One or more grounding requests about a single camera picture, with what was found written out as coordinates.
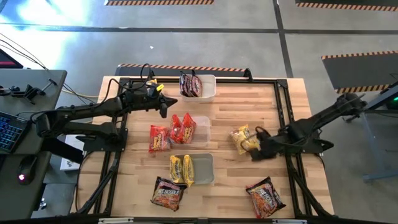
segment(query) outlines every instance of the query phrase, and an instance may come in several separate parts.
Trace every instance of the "clear plastic container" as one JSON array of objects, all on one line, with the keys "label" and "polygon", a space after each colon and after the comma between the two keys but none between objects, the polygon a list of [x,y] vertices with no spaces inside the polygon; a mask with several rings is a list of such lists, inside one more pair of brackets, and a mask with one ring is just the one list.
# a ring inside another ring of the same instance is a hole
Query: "clear plastic container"
[{"label": "clear plastic container", "polygon": [[202,93],[201,97],[182,96],[185,102],[212,102],[216,96],[216,77],[214,75],[197,75],[201,81]]},{"label": "clear plastic container", "polygon": [[[193,184],[212,184],[215,181],[214,160],[210,153],[188,154],[193,162]],[[175,155],[181,160],[185,154]]]},{"label": "clear plastic container", "polygon": [[211,133],[210,133],[210,119],[206,116],[192,116],[192,119],[197,124],[197,128],[192,136],[190,144],[175,144],[172,143],[172,149],[184,149],[186,147],[205,147],[209,144]]}]

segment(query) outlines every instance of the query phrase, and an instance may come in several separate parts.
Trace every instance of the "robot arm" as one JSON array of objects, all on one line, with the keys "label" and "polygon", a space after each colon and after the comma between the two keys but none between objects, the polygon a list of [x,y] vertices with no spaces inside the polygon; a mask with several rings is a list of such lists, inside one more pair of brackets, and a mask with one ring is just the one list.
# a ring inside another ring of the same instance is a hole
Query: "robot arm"
[{"label": "robot arm", "polygon": [[112,123],[101,125],[71,122],[76,119],[92,118],[95,116],[120,117],[126,113],[138,110],[159,110],[160,115],[167,116],[167,108],[177,102],[156,90],[156,86],[149,89],[141,83],[136,83],[117,97],[102,103],[61,107],[52,111],[44,111],[37,119],[37,134],[42,138],[55,138],[60,134],[85,134],[106,138],[116,138],[117,129]]},{"label": "robot arm", "polygon": [[271,136],[266,130],[257,127],[256,136],[261,148],[249,150],[252,160],[274,158],[278,153],[322,153],[333,147],[333,143],[319,139],[318,130],[340,116],[360,114],[366,106],[361,97],[354,93],[345,93],[337,98],[336,103],[312,117],[294,121],[280,128],[276,136]]}]

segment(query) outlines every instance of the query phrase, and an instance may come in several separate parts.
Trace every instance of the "butcher block tabletop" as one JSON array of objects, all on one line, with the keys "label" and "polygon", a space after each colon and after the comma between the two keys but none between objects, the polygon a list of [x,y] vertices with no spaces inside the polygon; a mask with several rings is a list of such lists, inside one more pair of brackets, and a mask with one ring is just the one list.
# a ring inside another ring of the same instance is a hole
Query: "butcher block tabletop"
[{"label": "butcher block tabletop", "polygon": [[[127,77],[104,77],[98,101],[105,97],[109,80]],[[295,119],[311,116],[304,80],[287,79]],[[229,138],[229,132],[248,124],[251,130],[262,126],[272,135],[280,128],[276,110],[274,87],[270,84],[217,83],[217,94],[211,103],[187,103],[182,101],[178,83],[164,83],[162,93],[178,99],[171,106],[165,119],[159,111],[135,111],[128,115],[128,139],[119,165],[114,192],[112,217],[208,217],[255,218],[253,205],[245,186],[271,177],[276,191],[286,207],[270,218],[293,218],[289,179],[284,156],[252,162],[249,155],[239,155]],[[108,98],[117,95],[118,85],[113,82]],[[211,140],[205,147],[178,147],[167,152],[149,154],[150,126],[170,126],[173,114],[207,116],[211,124]],[[93,124],[111,121],[109,117],[96,117]],[[170,179],[169,159],[176,154],[211,153],[215,168],[212,184],[192,185],[184,191],[180,209],[171,209],[150,202],[156,178]],[[81,169],[78,186],[80,208],[94,192],[100,179],[103,152],[92,153]],[[333,214],[328,184],[321,160],[312,154],[302,154],[308,188],[326,211]],[[300,208],[304,211],[303,198],[297,185]],[[106,204],[108,187],[104,191],[101,211]]]}]

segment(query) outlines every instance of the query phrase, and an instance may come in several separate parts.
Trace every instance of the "concrete floor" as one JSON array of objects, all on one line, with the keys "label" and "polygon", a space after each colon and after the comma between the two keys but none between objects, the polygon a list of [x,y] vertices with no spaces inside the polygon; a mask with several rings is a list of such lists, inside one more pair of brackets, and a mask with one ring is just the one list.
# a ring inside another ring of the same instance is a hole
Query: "concrete floor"
[{"label": "concrete floor", "polygon": [[[299,8],[294,0],[279,0],[279,4],[285,29],[398,29],[396,12]],[[272,0],[140,7],[104,6],[97,0],[12,0],[0,13],[0,22],[88,27],[277,28]],[[255,77],[286,77],[278,34],[43,32],[4,25],[1,30],[48,68],[67,70],[67,83],[86,95],[98,94],[102,76],[113,75],[120,63],[249,67]],[[305,79],[312,112],[324,109],[337,97],[322,64],[322,55],[397,50],[397,38],[396,35],[286,35],[293,75]],[[17,55],[12,56],[26,67],[37,68]],[[80,104],[74,96],[62,93],[58,105],[72,103]],[[390,125],[378,125],[379,129],[394,133],[398,119],[374,116],[371,122],[381,121]],[[324,128],[322,137],[335,143],[333,149],[325,152],[324,160],[336,215],[396,223],[398,177],[368,184],[362,180],[363,174],[374,170],[374,164],[360,120],[345,124],[339,119]],[[390,160],[398,159],[397,156],[389,154]],[[57,171],[58,163],[59,158],[52,159],[53,169],[46,182],[74,183],[75,175]],[[47,195],[54,195],[59,187],[49,184],[47,188]],[[65,199],[65,205],[57,211],[34,216],[65,214],[70,199]]]}]

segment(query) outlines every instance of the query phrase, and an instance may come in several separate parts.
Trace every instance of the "hazard tape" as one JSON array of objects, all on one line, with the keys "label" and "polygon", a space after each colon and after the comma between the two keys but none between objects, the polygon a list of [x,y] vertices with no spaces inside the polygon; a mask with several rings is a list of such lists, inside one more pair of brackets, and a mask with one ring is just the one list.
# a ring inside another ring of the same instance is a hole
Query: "hazard tape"
[{"label": "hazard tape", "polygon": [[[119,67],[141,68],[144,65],[122,63]],[[150,68],[179,69],[179,70],[206,70],[206,71],[223,71],[223,72],[244,72],[244,68],[215,68],[201,66],[179,66],[179,65],[151,65]]]},{"label": "hazard tape", "polygon": [[373,85],[373,86],[357,86],[357,87],[348,87],[348,88],[339,88],[336,89],[336,93],[342,94],[342,93],[359,93],[359,92],[365,92],[365,91],[381,91],[385,90],[388,88],[387,85]]},{"label": "hazard tape", "polygon": [[327,3],[296,3],[298,7],[313,7],[322,9],[352,9],[352,10],[369,10],[369,11],[389,11],[398,12],[398,7],[395,6],[365,6],[365,5],[350,5],[350,4],[327,4]]},{"label": "hazard tape", "polygon": [[369,52],[369,53],[355,53],[355,54],[341,54],[341,55],[324,55],[322,56],[322,60],[329,58],[375,56],[375,55],[386,55],[386,54],[398,54],[398,50],[388,50],[382,52]]},{"label": "hazard tape", "polygon": [[214,0],[128,0],[106,1],[106,6],[171,6],[213,4]]}]

